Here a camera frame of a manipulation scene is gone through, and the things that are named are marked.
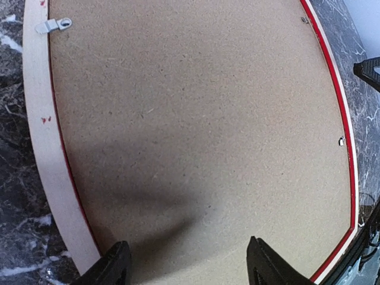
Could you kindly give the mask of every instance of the marble surface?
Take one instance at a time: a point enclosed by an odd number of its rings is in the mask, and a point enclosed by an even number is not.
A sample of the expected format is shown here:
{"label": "marble surface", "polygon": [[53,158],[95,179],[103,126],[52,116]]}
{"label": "marble surface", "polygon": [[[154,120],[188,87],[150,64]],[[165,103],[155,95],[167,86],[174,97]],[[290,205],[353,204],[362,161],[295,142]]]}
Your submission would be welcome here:
{"label": "marble surface", "polygon": [[0,284],[68,284],[78,272],[34,161],[22,75],[23,0],[0,0]]}
{"label": "marble surface", "polygon": [[346,91],[354,128],[359,170],[359,223],[380,196],[380,94],[353,73],[353,64],[367,59],[344,0],[311,0],[324,27]]}

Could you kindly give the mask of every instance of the nail hole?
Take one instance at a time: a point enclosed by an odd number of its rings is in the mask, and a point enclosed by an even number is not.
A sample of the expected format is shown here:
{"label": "nail hole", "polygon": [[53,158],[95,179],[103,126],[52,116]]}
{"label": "nail hole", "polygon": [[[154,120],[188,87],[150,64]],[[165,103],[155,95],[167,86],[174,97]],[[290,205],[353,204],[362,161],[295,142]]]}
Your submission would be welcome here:
{"label": "nail hole", "polygon": [[61,21],[61,26],[62,27],[68,27],[71,25],[71,20],[70,19],[64,19]]}

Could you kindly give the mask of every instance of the metal clip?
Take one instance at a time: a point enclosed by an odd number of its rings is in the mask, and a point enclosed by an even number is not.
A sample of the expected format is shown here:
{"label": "metal clip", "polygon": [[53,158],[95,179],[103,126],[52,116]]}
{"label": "metal clip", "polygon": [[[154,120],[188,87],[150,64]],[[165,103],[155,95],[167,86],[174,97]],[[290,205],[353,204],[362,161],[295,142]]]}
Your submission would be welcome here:
{"label": "metal clip", "polygon": [[306,17],[301,17],[301,20],[302,20],[305,24],[309,24],[309,23],[310,23],[309,19],[306,18]]}
{"label": "metal clip", "polygon": [[70,28],[71,25],[72,21],[69,18],[63,18],[60,20],[50,19],[44,23],[38,24],[36,26],[36,31],[39,34],[47,34],[57,29],[60,29],[61,31],[66,30],[67,28]]}
{"label": "metal clip", "polygon": [[343,146],[345,140],[346,140],[345,136],[340,137],[340,139],[338,140],[338,144],[340,147]]}

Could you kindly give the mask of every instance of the white wall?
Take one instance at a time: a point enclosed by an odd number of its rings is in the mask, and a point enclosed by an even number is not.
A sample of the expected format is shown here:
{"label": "white wall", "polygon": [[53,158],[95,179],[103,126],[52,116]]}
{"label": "white wall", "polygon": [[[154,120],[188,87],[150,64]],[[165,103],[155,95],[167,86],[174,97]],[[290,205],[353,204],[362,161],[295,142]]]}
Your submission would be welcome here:
{"label": "white wall", "polygon": [[380,56],[380,0],[344,0],[368,58]]}

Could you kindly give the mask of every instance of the hardboard backing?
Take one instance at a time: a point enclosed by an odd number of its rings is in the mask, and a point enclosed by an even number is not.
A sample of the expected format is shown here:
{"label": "hardboard backing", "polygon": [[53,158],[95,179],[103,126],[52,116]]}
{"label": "hardboard backing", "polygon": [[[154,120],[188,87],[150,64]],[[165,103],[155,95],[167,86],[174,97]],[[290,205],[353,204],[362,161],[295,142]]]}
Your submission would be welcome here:
{"label": "hardboard backing", "polygon": [[243,284],[251,235],[310,277],[350,224],[337,98],[297,1],[52,1],[85,213],[134,283]]}

